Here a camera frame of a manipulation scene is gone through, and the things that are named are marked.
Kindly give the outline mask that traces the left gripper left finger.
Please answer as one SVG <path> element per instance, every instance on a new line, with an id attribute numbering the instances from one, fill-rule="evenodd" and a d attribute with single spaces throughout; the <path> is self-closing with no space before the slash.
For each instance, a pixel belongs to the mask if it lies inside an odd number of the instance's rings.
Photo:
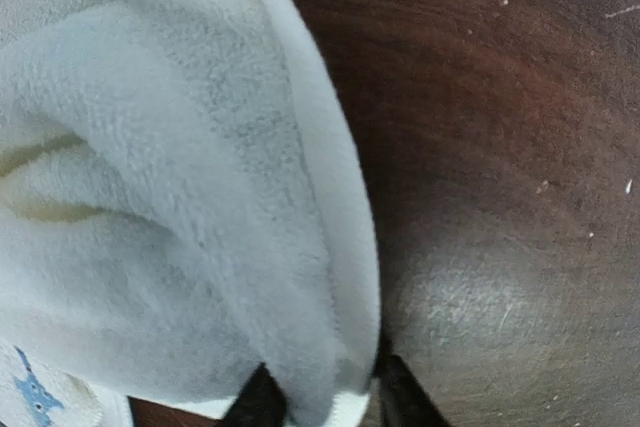
<path id="1" fill-rule="evenodd" d="M 286 416 L 286 398 L 262 363 L 245 382 L 219 426 L 283 427 Z"/>

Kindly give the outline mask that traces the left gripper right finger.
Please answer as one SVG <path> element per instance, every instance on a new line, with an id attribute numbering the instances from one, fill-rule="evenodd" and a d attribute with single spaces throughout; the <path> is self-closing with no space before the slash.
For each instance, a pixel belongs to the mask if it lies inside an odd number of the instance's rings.
<path id="1" fill-rule="evenodd" d="M 380 357 L 377 378 L 383 426 L 450 427 L 400 356 Z"/>

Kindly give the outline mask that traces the white towel blue print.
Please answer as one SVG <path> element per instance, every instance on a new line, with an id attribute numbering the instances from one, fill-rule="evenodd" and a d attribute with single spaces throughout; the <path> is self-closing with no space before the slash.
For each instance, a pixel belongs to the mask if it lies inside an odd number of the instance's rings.
<path id="1" fill-rule="evenodd" d="M 380 333 L 372 212 L 292 0 L 1 0 L 1 422 L 356 426 Z"/>

